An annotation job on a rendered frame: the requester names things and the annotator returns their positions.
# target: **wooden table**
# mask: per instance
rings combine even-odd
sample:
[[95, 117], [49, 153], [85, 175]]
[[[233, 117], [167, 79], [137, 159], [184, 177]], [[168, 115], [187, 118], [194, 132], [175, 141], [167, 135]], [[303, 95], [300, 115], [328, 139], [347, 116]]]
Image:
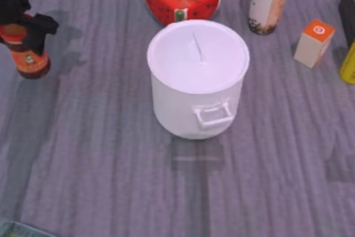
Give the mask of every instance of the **wooden table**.
[[[277, 31], [248, 0], [214, 18], [250, 69], [232, 127], [188, 142], [154, 117], [146, 49], [161, 27], [142, 0], [34, 0], [57, 19], [52, 70], [32, 81], [0, 47], [0, 216], [62, 237], [354, 237], [355, 87], [339, 0], [288, 0]], [[303, 28], [337, 28], [322, 62], [292, 59]]]

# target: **white cooking pot with lid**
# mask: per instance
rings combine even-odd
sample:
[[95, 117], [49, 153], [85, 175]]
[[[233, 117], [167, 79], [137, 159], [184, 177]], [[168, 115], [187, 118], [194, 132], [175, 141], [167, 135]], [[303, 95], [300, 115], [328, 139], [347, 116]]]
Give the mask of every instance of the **white cooking pot with lid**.
[[206, 139], [232, 124], [249, 67], [236, 32], [212, 21], [173, 23], [153, 38], [147, 56], [154, 113], [166, 130]]

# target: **bottle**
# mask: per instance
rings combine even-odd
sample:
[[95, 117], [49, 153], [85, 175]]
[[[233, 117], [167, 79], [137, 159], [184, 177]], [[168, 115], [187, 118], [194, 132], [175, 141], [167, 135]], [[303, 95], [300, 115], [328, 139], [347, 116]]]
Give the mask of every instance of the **bottle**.
[[346, 83], [355, 84], [355, 41], [350, 47], [343, 66], [339, 72], [340, 78]]
[[26, 27], [19, 24], [0, 26], [0, 37], [10, 49], [19, 74], [26, 79], [38, 79], [49, 72], [50, 59], [46, 52], [38, 55], [23, 44], [26, 35]]

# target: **yellow bottle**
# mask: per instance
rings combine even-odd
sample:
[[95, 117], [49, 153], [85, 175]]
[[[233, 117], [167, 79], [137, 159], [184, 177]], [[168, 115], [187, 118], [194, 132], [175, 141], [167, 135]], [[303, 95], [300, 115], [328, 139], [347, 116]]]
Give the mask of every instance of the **yellow bottle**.
[[339, 72], [340, 78], [346, 83], [355, 84], [355, 42], [350, 47], [343, 66]]

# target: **jar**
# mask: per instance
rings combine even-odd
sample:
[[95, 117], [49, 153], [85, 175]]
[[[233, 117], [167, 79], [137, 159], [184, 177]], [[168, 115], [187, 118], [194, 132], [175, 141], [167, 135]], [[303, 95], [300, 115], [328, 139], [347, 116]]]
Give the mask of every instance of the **jar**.
[[46, 52], [38, 55], [27, 47], [23, 43], [26, 35], [26, 27], [19, 24], [0, 26], [0, 37], [10, 49], [19, 74], [26, 79], [38, 79], [49, 72], [50, 59]]

